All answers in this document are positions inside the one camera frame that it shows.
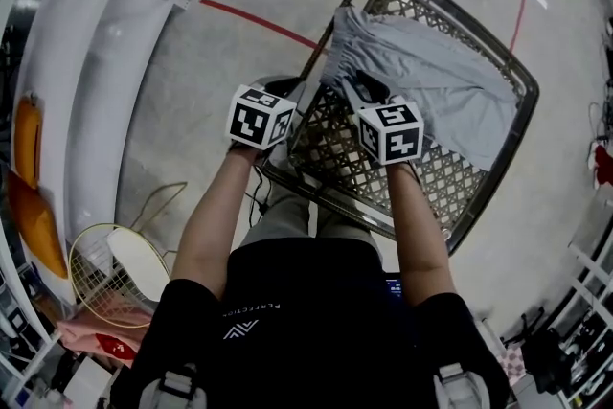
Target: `red line on floor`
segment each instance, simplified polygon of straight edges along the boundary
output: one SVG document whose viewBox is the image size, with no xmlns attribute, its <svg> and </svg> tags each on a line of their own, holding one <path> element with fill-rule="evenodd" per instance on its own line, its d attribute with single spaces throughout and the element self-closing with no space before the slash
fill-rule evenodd
<svg viewBox="0 0 613 409">
<path fill-rule="evenodd" d="M 241 11 L 235 7 L 227 6 L 225 4 L 221 4 L 220 2 L 216 2 L 215 0 L 200 0 L 200 4 L 204 4 L 205 6 L 213 7 L 215 9 L 219 9 L 220 11 L 225 11 L 233 15 L 237 15 L 238 17 L 242 17 L 248 21 L 254 22 L 267 28 L 269 30 L 274 31 L 275 33 L 282 34 L 283 36 L 287 36 L 289 39 L 293 39 L 308 48 L 312 48 L 313 50 L 317 48 L 317 43 L 307 39 L 299 34 L 294 33 L 293 31 L 287 30 L 286 28 L 282 28 L 281 26 L 274 24 L 266 19 L 262 19 L 261 17 L 257 17 L 254 14 L 250 14 L 249 12 Z"/>
<path fill-rule="evenodd" d="M 515 21 L 515 31 L 513 32 L 513 38 L 511 38 L 511 45 L 509 46 L 509 50 L 513 53 L 513 48 L 515 48 L 515 41 L 517 41 L 517 35 L 519 34 L 519 26 L 521 25 L 521 19 L 524 16 L 524 9 L 526 8 L 526 0 L 521 0 L 519 4 L 519 13 L 517 14 L 517 20 Z"/>
</svg>

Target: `laundry basket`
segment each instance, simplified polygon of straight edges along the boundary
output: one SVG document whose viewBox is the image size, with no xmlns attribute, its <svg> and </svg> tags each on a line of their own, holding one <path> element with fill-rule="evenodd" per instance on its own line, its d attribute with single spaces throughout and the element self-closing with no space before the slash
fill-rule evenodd
<svg viewBox="0 0 613 409">
<path fill-rule="evenodd" d="M 511 130 L 490 171 L 427 137 L 421 159 L 412 161 L 452 254 L 504 177 L 534 112 L 538 85 L 502 42 L 451 0 L 343 0 L 345 6 L 412 18 L 453 37 L 491 62 L 517 96 Z M 307 86 L 319 82 L 333 29 L 332 21 L 306 63 L 301 77 Z M 263 163 L 262 172 L 318 205 L 395 239 L 385 168 L 374 165 L 359 145 L 351 112 L 347 101 L 319 85 L 288 141 L 287 158 L 296 175 L 277 167 L 273 159 Z M 339 199 L 338 192 L 350 199 Z"/>
</svg>

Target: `logo on shirt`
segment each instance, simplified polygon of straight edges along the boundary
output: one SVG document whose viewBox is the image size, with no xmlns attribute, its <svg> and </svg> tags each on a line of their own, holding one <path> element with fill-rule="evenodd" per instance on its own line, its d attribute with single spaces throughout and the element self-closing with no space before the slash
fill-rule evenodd
<svg viewBox="0 0 613 409">
<path fill-rule="evenodd" d="M 249 332 L 257 323 L 258 320 L 238 323 L 235 326 L 232 326 L 230 330 L 228 330 L 228 333 L 223 336 L 223 338 L 232 339 L 233 337 L 243 337 L 247 335 L 247 332 Z"/>
</svg>

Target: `pink cloth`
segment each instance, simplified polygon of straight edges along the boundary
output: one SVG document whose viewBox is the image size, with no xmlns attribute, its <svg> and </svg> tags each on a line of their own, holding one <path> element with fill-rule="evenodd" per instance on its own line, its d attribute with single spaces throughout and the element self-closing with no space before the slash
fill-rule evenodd
<svg viewBox="0 0 613 409">
<path fill-rule="evenodd" d="M 524 355 L 521 353 L 521 347 L 515 346 L 507 349 L 505 356 L 497 356 L 498 363 L 507 374 L 509 385 L 512 387 L 526 374 L 524 366 Z"/>
<path fill-rule="evenodd" d="M 151 322 L 151 316 L 133 306 L 120 293 L 112 291 L 103 299 L 105 318 L 121 324 L 141 326 Z M 120 328 L 105 322 L 84 308 L 74 319 L 59 321 L 63 345 L 75 352 L 93 352 L 118 359 L 132 366 L 134 355 L 148 328 Z"/>
</svg>

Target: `gray cloth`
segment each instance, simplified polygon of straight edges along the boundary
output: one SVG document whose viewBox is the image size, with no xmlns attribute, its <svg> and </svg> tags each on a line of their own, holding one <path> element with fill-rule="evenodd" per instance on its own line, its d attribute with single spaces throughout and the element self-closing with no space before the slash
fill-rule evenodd
<svg viewBox="0 0 613 409">
<path fill-rule="evenodd" d="M 240 247 L 261 240 L 309 237 L 309 201 L 277 184 L 273 183 L 272 187 L 270 208 L 261 218 L 260 223 L 247 232 Z M 317 209 L 317 237 L 362 240 L 371 244 L 381 258 L 376 242 L 368 230 L 322 207 Z"/>
<path fill-rule="evenodd" d="M 405 89 L 430 138 L 480 169 L 491 168 L 517 98 L 488 60 L 412 19 L 339 8 L 321 82 L 342 94 L 342 80 L 353 83 L 358 69 Z"/>
</svg>

